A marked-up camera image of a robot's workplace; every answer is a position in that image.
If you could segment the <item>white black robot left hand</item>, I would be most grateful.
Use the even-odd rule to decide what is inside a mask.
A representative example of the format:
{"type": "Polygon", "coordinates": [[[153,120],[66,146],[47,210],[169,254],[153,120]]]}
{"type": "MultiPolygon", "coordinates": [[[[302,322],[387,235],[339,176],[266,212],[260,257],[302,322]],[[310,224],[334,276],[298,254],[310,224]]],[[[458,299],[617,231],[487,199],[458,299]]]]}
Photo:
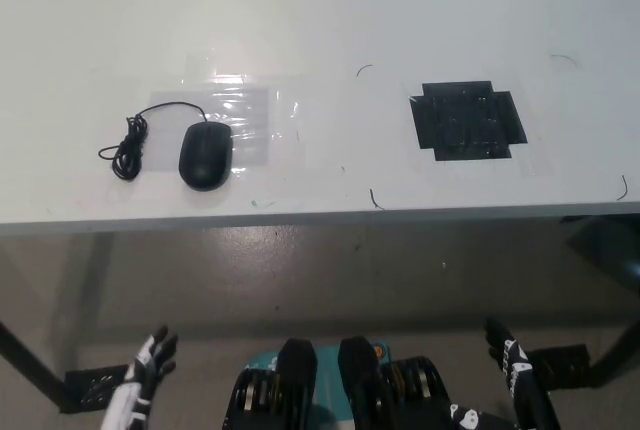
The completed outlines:
{"type": "Polygon", "coordinates": [[[178,335],[170,335],[167,326],[145,340],[111,397],[101,430],[148,428],[156,391],[176,368],[177,344],[178,335]]]}

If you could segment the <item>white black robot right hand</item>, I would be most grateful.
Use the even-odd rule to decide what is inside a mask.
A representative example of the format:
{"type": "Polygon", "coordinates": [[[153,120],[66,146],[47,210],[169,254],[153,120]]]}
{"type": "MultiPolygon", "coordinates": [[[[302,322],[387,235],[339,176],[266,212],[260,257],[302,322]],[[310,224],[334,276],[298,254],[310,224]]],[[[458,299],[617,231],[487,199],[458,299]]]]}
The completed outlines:
{"type": "Polygon", "coordinates": [[[511,331],[494,318],[484,324],[489,354],[502,371],[514,406],[516,422],[454,403],[448,416],[452,429],[560,429],[547,391],[536,375],[532,359],[511,331]]]}

